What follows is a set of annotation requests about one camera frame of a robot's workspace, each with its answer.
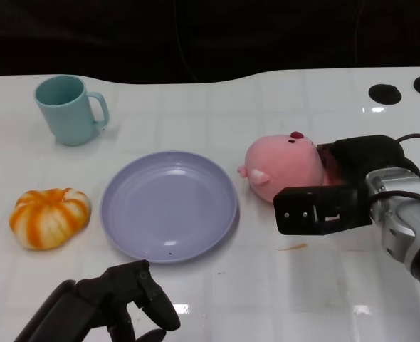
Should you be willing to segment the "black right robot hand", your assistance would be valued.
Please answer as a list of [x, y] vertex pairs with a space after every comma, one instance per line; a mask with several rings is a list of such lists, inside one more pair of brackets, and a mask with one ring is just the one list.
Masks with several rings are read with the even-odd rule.
[[283, 235], [328, 235], [371, 224], [366, 176], [400, 168], [420, 176], [401, 145], [386, 135], [369, 135], [319, 145], [328, 185], [286, 187], [273, 199]]

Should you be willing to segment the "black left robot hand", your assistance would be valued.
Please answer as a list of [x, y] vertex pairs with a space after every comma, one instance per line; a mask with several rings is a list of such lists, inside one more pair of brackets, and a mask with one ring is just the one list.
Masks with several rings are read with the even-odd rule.
[[[134, 303], [157, 328], [136, 337], [127, 305]], [[181, 322], [154, 281], [147, 260], [108, 268], [93, 279], [62, 282], [17, 336], [17, 341], [83, 341], [106, 327], [112, 341], [163, 341]]]

